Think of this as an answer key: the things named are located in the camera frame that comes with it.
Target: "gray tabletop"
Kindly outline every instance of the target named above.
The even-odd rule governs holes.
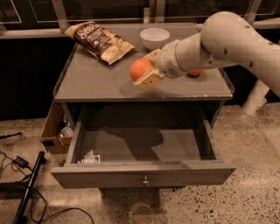
[[[57,102],[148,102],[230,99],[232,92],[218,69],[210,69],[198,78],[187,76],[164,81],[145,90],[139,90],[130,79],[130,65],[149,53],[140,40],[141,30],[150,27],[165,28],[170,41],[184,39],[197,30],[191,23],[175,24],[107,24],[112,32],[136,47],[122,59],[109,66],[78,46],[65,77],[55,95]]]

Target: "black pole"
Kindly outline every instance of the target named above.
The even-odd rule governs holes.
[[[36,163],[34,165],[32,173],[31,173],[31,177],[28,181],[28,185],[26,186],[26,188],[24,190],[23,197],[22,197],[19,207],[17,209],[17,214],[15,216],[13,224],[22,224],[24,221],[25,208],[26,208],[28,199],[30,198],[33,186],[35,184],[36,177],[39,173],[40,166],[46,161],[46,159],[44,158],[44,155],[45,155],[45,153],[43,151],[41,151],[38,154]]]

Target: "brown crate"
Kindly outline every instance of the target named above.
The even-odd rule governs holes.
[[[72,141],[70,136],[57,138],[62,127],[63,109],[60,103],[52,102],[41,134],[41,142],[52,154],[67,153]]]

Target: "snack bag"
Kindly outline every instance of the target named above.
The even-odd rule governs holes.
[[[92,53],[97,59],[110,65],[135,47],[115,33],[95,22],[86,22],[70,26],[65,34]]]

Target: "black metal stand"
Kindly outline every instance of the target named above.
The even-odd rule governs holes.
[[[22,190],[24,190],[24,193],[23,193],[22,199],[20,201],[20,204],[18,206],[17,214],[15,216],[13,224],[23,224],[23,223],[27,222],[26,217],[24,217],[25,208],[26,208],[28,199],[31,196],[31,192],[32,192],[32,189],[36,182],[36,178],[38,176],[40,166],[46,161],[46,159],[44,158],[44,155],[45,155],[45,153],[43,151],[41,151],[38,154],[36,163],[33,167],[32,173],[31,173],[31,177],[29,178],[29,180],[27,182],[22,183],[22,184],[19,184],[17,182],[0,184],[0,191],[18,191],[18,190],[22,191]]]

